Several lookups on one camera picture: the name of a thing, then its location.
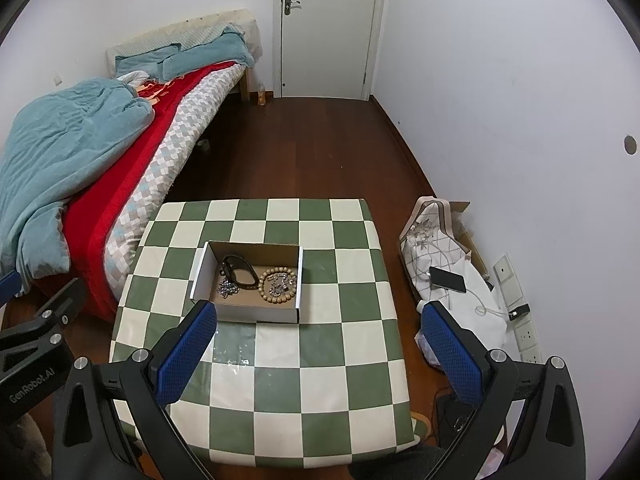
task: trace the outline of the light switch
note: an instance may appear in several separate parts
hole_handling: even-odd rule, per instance
[[[506,254],[494,265],[494,271],[500,283],[506,282],[513,276],[513,269],[511,269],[511,263]]]
[[[522,299],[522,289],[515,274],[504,283],[501,283],[500,289],[502,290],[502,297],[504,298],[504,304],[507,306],[507,310],[510,310],[516,301]]]

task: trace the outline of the white box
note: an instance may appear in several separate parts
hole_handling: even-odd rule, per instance
[[[285,303],[265,301],[257,290],[240,289],[237,294],[223,298],[217,291],[220,281],[220,262],[230,254],[242,256],[254,267],[258,276],[273,267],[289,267],[296,271],[297,293]],[[196,270],[190,299],[211,301],[222,321],[276,323],[300,322],[300,291],[302,290],[303,249],[294,245],[240,244],[232,242],[205,242]]]

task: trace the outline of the wall socket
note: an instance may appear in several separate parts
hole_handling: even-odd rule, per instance
[[[525,363],[535,363],[537,365],[544,364],[542,362],[542,354],[540,353],[538,345],[535,345],[524,352],[520,352],[520,357]]]
[[[532,321],[527,321],[524,325],[517,327],[514,330],[514,333],[516,335],[516,343],[520,352],[528,350],[532,346],[536,346],[538,344],[536,329],[533,328]]]
[[[517,306],[527,303],[516,272],[506,254],[494,265],[494,272],[498,278],[507,310],[511,311]],[[512,322],[511,327],[520,351],[520,358],[526,363],[542,364],[542,352],[538,345],[538,336],[533,326],[531,313]]]

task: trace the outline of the door handle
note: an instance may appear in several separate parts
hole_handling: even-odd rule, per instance
[[[291,0],[284,0],[284,15],[289,16],[291,14],[291,4],[300,5],[300,1],[292,2]]]

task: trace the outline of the white door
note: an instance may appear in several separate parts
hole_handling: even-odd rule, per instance
[[[375,0],[282,0],[283,97],[361,99]]]

